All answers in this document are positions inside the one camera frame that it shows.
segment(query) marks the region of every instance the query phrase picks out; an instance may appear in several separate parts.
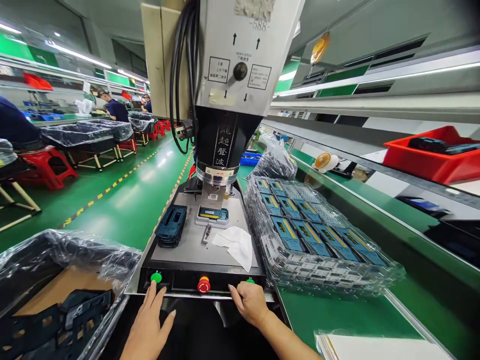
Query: red plastic crate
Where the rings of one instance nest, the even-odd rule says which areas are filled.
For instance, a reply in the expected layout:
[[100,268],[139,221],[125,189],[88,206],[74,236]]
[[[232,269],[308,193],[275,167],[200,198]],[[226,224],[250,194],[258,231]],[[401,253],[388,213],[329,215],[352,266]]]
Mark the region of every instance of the red plastic crate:
[[480,142],[459,136],[454,126],[445,126],[386,142],[388,151],[383,165],[441,184],[480,178],[480,149],[445,155],[408,147],[410,139],[421,137],[442,140],[452,146]]

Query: white cloth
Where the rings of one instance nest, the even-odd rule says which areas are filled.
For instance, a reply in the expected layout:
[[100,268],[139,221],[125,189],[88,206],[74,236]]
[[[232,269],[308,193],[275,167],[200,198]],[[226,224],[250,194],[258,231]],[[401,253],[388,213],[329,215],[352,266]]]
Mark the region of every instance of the white cloth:
[[245,230],[231,226],[228,229],[218,232],[213,241],[213,245],[228,248],[228,253],[245,269],[248,273],[252,267],[252,237]]

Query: hand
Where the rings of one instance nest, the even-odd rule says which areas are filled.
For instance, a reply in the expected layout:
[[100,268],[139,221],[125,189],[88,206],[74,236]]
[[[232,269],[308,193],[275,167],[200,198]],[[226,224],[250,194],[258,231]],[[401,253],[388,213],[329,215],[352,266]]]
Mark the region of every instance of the hand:
[[228,289],[243,318],[257,329],[261,328],[270,313],[262,287],[242,281],[236,288],[228,285]]
[[167,288],[163,287],[158,294],[156,292],[157,283],[152,281],[131,326],[120,360],[156,360],[164,348],[177,311],[168,314],[160,328],[160,307]]

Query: workbench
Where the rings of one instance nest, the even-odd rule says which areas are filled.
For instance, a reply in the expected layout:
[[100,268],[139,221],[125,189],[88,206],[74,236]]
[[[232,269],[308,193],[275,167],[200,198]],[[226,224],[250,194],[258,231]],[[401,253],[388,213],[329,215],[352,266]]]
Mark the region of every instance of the workbench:
[[[297,160],[296,180],[308,181],[407,272],[406,279],[377,298],[313,297],[279,288],[293,331],[314,349],[316,331],[411,339],[433,335],[457,359],[470,359],[477,340],[468,312],[476,309],[480,280],[478,272],[420,236],[438,221],[354,178],[320,174],[309,166],[315,159],[297,149],[291,155]],[[244,192],[244,178],[253,169],[241,165],[238,171]]]

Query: plastic bag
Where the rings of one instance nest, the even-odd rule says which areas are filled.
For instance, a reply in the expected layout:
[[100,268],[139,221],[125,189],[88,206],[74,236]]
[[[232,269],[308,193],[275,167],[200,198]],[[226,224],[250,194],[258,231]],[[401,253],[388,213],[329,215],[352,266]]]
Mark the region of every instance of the plastic bag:
[[270,133],[262,134],[260,139],[266,144],[266,150],[248,178],[261,176],[271,179],[294,179],[298,167],[285,150],[283,139],[278,141],[275,135]]
[[96,128],[109,128],[111,129],[113,139],[118,142],[123,142],[132,137],[134,131],[132,124],[129,122],[104,120],[104,119],[92,119],[80,121],[81,123],[92,125]]
[[77,267],[113,280],[118,297],[77,359],[98,359],[128,296],[124,294],[142,253],[82,231],[45,230],[0,254],[0,318],[14,313],[62,269]]
[[12,144],[8,140],[0,139],[0,168],[13,163],[17,158]]
[[133,117],[129,117],[128,121],[130,121],[133,131],[136,131],[136,132],[145,132],[145,131],[149,132],[151,129],[150,126],[155,123],[154,119],[140,120]]
[[96,127],[82,121],[76,124],[42,127],[41,135],[67,148],[114,138],[110,128]]

